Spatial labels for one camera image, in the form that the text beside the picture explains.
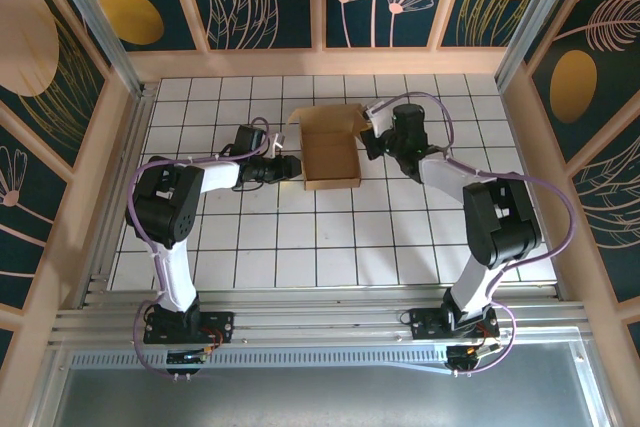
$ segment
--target white tile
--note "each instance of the white tile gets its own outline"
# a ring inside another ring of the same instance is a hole
[[[318,287],[356,285],[355,249],[318,250]]]
[[[433,247],[396,247],[400,284],[437,284]]]
[[[373,75],[345,75],[347,97],[374,97],[376,84]]]
[[[281,126],[281,132],[284,134],[283,151],[290,152],[300,150],[300,126],[298,124],[283,124]]]
[[[315,99],[313,105],[341,105],[346,103],[347,101],[344,97],[324,97]]]
[[[289,117],[296,109],[304,109],[313,105],[313,98],[308,99],[282,99],[282,123],[289,122]],[[299,124],[298,119],[291,119],[292,124]]]
[[[195,287],[197,290],[233,289],[236,252],[198,252]]]
[[[279,124],[281,115],[282,100],[280,99],[251,101],[251,110],[249,112],[249,118],[251,120],[256,117],[263,117],[267,119],[267,122],[270,124]]]
[[[437,210],[429,212],[433,243],[466,244],[467,232],[462,210]]]
[[[250,99],[251,77],[225,77],[222,79],[221,99]]]
[[[275,277],[275,250],[243,250],[238,252],[236,289],[274,287]]]
[[[187,100],[191,79],[162,79],[158,100]]]
[[[389,210],[386,180],[363,180],[353,189],[353,210]]]
[[[424,191],[427,194],[427,206],[429,210],[455,210],[462,209],[462,203],[448,194],[445,194],[440,189],[436,189],[430,185],[424,186]]]
[[[295,75],[285,77],[282,96],[285,99],[312,99],[313,76]]]
[[[356,249],[358,285],[398,285],[393,247]]]
[[[205,215],[200,250],[237,249],[239,215]]]
[[[242,215],[240,217],[239,249],[275,249],[275,215]]]
[[[150,290],[153,261],[147,252],[122,252],[111,290]]]
[[[318,247],[352,247],[353,214],[316,214]]]
[[[469,95],[464,74],[437,74],[438,92],[444,95]]]
[[[317,212],[351,212],[351,189],[316,191]]]
[[[280,214],[278,216],[279,249],[313,249],[316,246],[314,214]]]
[[[477,122],[454,122],[453,128],[455,132],[453,145],[456,147],[482,147],[482,136]]]
[[[476,110],[478,120],[502,120],[507,118],[502,99],[498,96],[474,96],[473,107]]]
[[[376,75],[376,95],[395,97],[407,93],[404,75]]]
[[[344,97],[344,78],[341,75],[316,75],[313,77],[313,96]]]
[[[387,170],[387,178],[389,179],[406,179],[407,175],[400,170],[400,165],[396,159],[385,156],[385,169]]]
[[[314,212],[315,204],[315,191],[304,190],[304,182],[280,182],[278,212],[281,214],[291,212]]]
[[[430,245],[431,228],[426,211],[391,212],[396,245]]]
[[[183,152],[211,152],[215,127],[184,127],[180,138],[179,153]]]
[[[524,173],[518,151],[510,148],[487,149],[489,163],[493,172],[517,172]]]
[[[357,212],[354,214],[354,219],[358,247],[393,245],[389,212]]]
[[[442,103],[453,120],[476,120],[471,97],[468,95],[443,97]]]
[[[409,102],[412,104],[417,104],[422,107],[424,110],[424,120],[425,122],[442,122],[444,120],[444,116],[442,114],[442,109],[438,105],[438,103],[430,97],[410,97]]]
[[[498,95],[498,87],[492,74],[467,74],[471,95]]]
[[[205,214],[238,214],[242,194],[231,189],[216,189],[207,193]]]
[[[424,210],[427,208],[422,184],[411,179],[389,179],[388,182],[391,210]]]
[[[248,100],[221,100],[218,105],[218,125],[239,125],[249,122]]]
[[[184,125],[215,125],[217,116],[217,100],[189,101]]]
[[[282,77],[254,77],[251,89],[252,99],[280,99],[282,97]]]
[[[449,143],[449,138],[447,137],[447,127],[444,122],[425,122],[424,130],[427,133],[427,139],[429,141],[429,144],[439,145],[440,147],[444,147]],[[454,125],[454,131],[455,131],[455,145],[458,145],[458,129],[455,128],[455,125]]]
[[[485,147],[512,147],[515,145],[509,123],[506,120],[481,120],[480,131]]]
[[[367,152],[365,150],[358,151],[358,158],[360,160],[360,173],[363,179],[384,179],[386,171],[384,168],[384,157],[380,156],[377,159],[369,160]]]
[[[431,95],[438,95],[436,78],[433,74],[407,74],[404,76],[409,92],[426,92]]]
[[[259,190],[242,193],[243,214],[275,214],[278,211],[278,184],[264,184]]]
[[[527,255],[528,259],[538,257],[547,252],[547,246],[541,244],[538,248],[533,249]],[[556,273],[553,270],[553,264],[551,259],[540,260],[533,264],[525,265],[518,269],[520,271],[520,278],[523,281],[536,281],[536,280],[556,280]]]
[[[136,237],[135,229],[131,226],[126,226],[124,231],[124,239],[120,247],[122,252],[146,252],[145,242],[142,239]]]
[[[182,127],[151,127],[145,153],[177,152],[181,131]]]
[[[471,251],[466,245],[436,246],[440,282],[453,284],[467,265]]]
[[[276,287],[315,287],[315,250],[279,250]]]
[[[237,125],[216,125],[213,137],[213,151],[220,152],[227,144],[233,144],[237,133]]]
[[[456,160],[464,162],[481,170],[489,170],[489,162],[487,162],[487,154],[484,149],[479,147],[453,149],[453,156]]]
[[[193,79],[189,100],[217,100],[220,97],[220,78]]]
[[[153,127],[182,125],[186,108],[186,102],[157,102],[151,125]]]

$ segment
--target black mount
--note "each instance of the black mount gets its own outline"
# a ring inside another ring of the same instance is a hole
[[[233,318],[233,312],[200,312],[198,297],[186,312],[172,312],[154,304],[153,312],[145,315],[144,343],[228,343],[233,335]]]

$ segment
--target open cardboard box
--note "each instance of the open cardboard box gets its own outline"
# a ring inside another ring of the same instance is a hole
[[[288,123],[300,121],[305,190],[360,187],[356,137],[367,128],[360,104],[296,109]]]

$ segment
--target gold circle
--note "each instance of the gold circle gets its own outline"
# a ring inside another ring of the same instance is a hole
[[[44,0],[0,0],[0,85],[33,97],[56,75],[60,48],[56,20]]]
[[[148,0],[98,0],[116,35],[136,45],[148,45],[164,34],[158,10]]]
[[[564,54],[551,76],[551,111],[560,122],[570,124],[589,108],[596,91],[598,70],[589,54],[570,50]]]

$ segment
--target wire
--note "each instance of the wire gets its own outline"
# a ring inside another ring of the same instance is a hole
[[[254,125],[256,122],[261,122],[262,124],[264,124],[265,126],[265,136],[264,139],[262,141],[262,143],[260,144],[260,146],[258,148],[256,148],[255,150],[252,150],[251,152],[248,152],[246,154],[243,155],[237,155],[237,156],[231,156],[231,157],[223,157],[222,160],[223,161],[236,161],[236,160],[244,160],[247,159],[249,157],[252,157],[254,155],[257,155],[260,153],[260,151],[268,145],[268,139],[269,139],[269,122],[267,122],[267,120],[264,117],[256,117],[255,119],[253,119],[251,121],[251,125]],[[136,230],[136,232],[140,235],[140,237],[142,238],[142,240],[144,242],[146,242],[152,252],[152,257],[153,257],[153,263],[156,269],[156,276],[158,277],[158,284],[159,284],[159,295],[158,297],[154,300],[154,301],[150,301],[150,300],[145,300],[144,302],[142,302],[140,304],[140,307],[138,307],[138,311],[136,312],[136,316],[134,318],[133,321],[133,347],[134,350],[136,351],[136,356],[138,357],[138,360],[140,361],[140,363],[142,364],[142,366],[147,369],[148,371],[160,375],[164,378],[169,378],[171,380],[178,380],[178,379],[186,379],[188,380],[190,377],[185,377],[185,376],[178,376],[178,375],[171,375],[168,372],[164,372],[160,369],[156,369],[155,367],[153,367],[152,365],[150,365],[145,359],[144,356],[142,354],[142,348],[140,347],[140,341],[138,340],[138,336],[137,334],[137,329],[138,329],[138,323],[140,321],[140,317],[142,316],[142,311],[146,308],[149,308],[150,306],[154,305],[154,304],[159,304],[163,299],[164,296],[168,293],[169,295],[171,295],[170,291],[167,291],[167,279],[165,277],[165,272],[164,272],[164,265],[162,260],[160,259],[160,254],[158,251],[158,248],[156,247],[155,243],[151,240],[151,238],[149,237],[149,235],[145,232],[145,230],[142,228],[142,224],[140,223],[140,219],[138,218],[137,214],[136,214],[136,209],[135,209],[135,205],[134,205],[134,201],[133,201],[133,193],[135,191],[135,187],[136,187],[136,181],[139,178],[139,176],[141,176],[146,170],[151,169],[153,167],[162,167],[162,166],[166,166],[166,165],[176,165],[176,164],[208,164],[211,162],[218,162],[220,161],[220,154],[216,154],[213,155],[211,157],[204,157],[201,159],[188,159],[188,160],[156,160],[153,162],[149,162],[147,164],[144,164],[140,167],[138,167],[136,169],[136,171],[133,173],[133,175],[131,176],[131,180],[129,181],[129,186],[127,188],[127,211],[129,212],[129,217],[131,219],[131,223],[133,224],[133,228]]]

